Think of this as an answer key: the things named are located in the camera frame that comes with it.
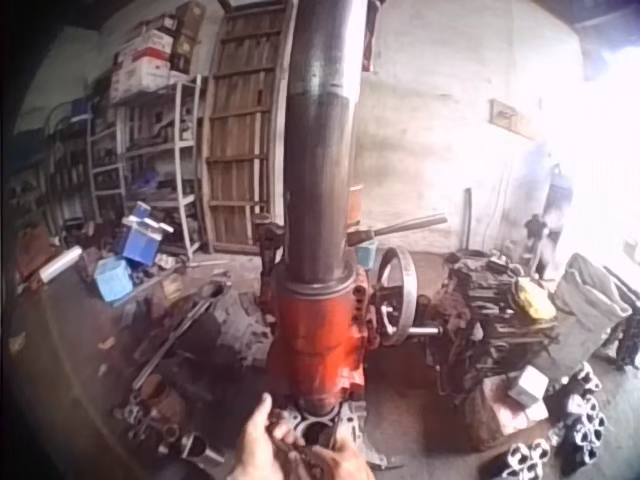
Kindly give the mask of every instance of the concrete floor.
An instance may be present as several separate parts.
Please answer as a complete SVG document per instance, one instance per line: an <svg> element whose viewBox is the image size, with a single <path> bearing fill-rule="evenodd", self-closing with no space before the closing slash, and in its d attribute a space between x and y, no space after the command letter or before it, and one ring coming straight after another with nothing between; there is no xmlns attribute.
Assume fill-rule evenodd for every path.
<svg viewBox="0 0 640 480"><path fill-rule="evenodd" d="M433 292L444 275L440 258L414 258L420 290ZM253 288L256 268L253 260L244 261L234 269L234 283ZM195 282L206 277L206 271L193 274ZM166 463L151 447L130 445L124 426L111 414L126 398L127 385L137 373L131 352L143 338L118 331L120 313L71 270L41 291L23 294L14 315L11 335L25 332L26 344L12 357L6 378L67 478L149 478ZM194 329L190 335L185 342L200 341L206 354L206 330ZM101 350L98 344L111 336L116 344ZM99 376L102 365L107 370ZM599 400L610 427L599 461L573 478L637 480L639 372L616 372L597 359L592 365L604 384ZM188 395L194 405L191 420L212 443L232 452L266 379L259 371L211 372L208 378L197 378L194 383L202 388ZM383 453L408 458L404 468L378 473L378 478L472 479L478 463L495 453L469 453L462 419L437 395L419 344L371 353L367 381L367 434L372 444ZM542 434L544 425L524 437ZM547 466L545 478L559 478L554 465Z"/></svg>

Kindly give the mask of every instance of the hand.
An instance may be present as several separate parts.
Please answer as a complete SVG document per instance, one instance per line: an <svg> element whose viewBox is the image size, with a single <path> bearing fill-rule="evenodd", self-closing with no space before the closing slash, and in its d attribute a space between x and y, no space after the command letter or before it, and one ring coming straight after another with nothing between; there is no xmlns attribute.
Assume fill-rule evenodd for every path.
<svg viewBox="0 0 640 480"><path fill-rule="evenodd" d="M308 454L322 467L323 480L375 480L347 425L338 428L333 450L316 445L308 450Z"/></svg>
<svg viewBox="0 0 640 480"><path fill-rule="evenodd" d="M272 404L271 395L262 395L260 404L245 425L236 450L236 464L230 475L233 480L284 480L284 471L274 455L272 438L289 445L304 445L293 430L282 423L274 426L271 435L267 433Z"/></svg>

